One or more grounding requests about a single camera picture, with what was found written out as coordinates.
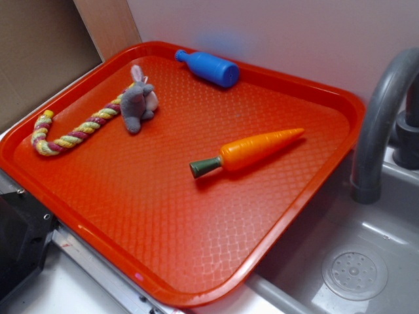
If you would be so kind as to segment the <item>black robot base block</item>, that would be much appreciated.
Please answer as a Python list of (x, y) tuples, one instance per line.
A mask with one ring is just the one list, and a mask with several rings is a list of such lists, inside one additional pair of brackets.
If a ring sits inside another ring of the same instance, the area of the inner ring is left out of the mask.
[(29, 192), (1, 194), (1, 303), (5, 303), (45, 264), (56, 218)]

